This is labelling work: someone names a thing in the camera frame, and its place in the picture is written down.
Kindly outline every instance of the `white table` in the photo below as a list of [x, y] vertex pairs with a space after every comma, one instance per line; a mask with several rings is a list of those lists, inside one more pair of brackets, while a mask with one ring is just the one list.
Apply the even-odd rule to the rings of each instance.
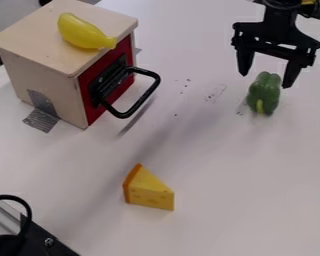
[[[60, 122], [44, 134], [22, 123], [32, 107], [1, 68], [0, 193], [28, 200], [37, 223], [85, 256], [320, 256], [320, 51], [273, 117], [239, 116], [256, 74], [285, 67], [257, 56], [248, 77], [236, 70], [232, 24], [261, 19], [263, 7], [100, 6], [140, 19], [138, 65], [163, 78], [153, 104], [127, 132], [131, 120], [105, 114], [86, 131]], [[319, 21], [299, 25], [320, 40]], [[137, 162], [175, 190], [175, 212], [124, 203]]]

